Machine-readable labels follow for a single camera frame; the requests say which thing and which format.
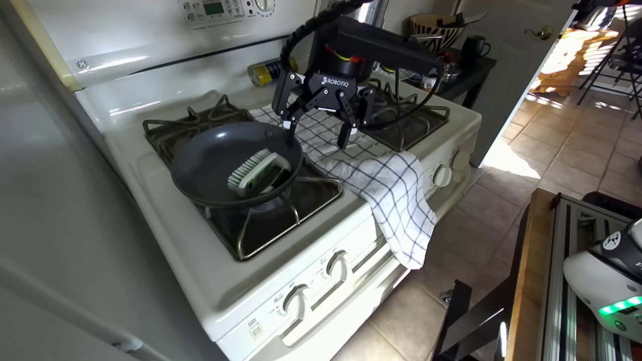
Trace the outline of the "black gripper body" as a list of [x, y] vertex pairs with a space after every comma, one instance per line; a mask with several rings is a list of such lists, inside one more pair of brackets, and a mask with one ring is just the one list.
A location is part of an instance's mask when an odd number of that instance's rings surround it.
[[339, 121], [358, 116], [362, 128], [372, 115], [372, 100], [373, 96], [362, 89], [353, 76], [321, 69], [299, 74], [298, 69], [286, 68], [276, 79], [271, 106], [276, 116], [291, 113], [298, 115], [298, 121], [312, 111], [332, 113]]

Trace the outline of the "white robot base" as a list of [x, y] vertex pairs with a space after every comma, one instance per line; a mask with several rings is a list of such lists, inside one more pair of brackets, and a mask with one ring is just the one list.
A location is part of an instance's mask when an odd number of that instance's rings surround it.
[[642, 343], [642, 218], [568, 256], [564, 276], [603, 328]]

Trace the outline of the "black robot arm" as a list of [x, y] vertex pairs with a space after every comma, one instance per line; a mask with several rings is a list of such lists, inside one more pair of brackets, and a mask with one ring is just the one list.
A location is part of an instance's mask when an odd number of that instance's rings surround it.
[[351, 17], [351, 11], [368, 1], [335, 1], [289, 33], [271, 103], [289, 122], [289, 139], [295, 139], [298, 122], [309, 111], [323, 111], [342, 121], [339, 148], [347, 147], [353, 131], [386, 126], [372, 122], [373, 91], [365, 86], [376, 62], [393, 69], [443, 76], [443, 62], [418, 39]]

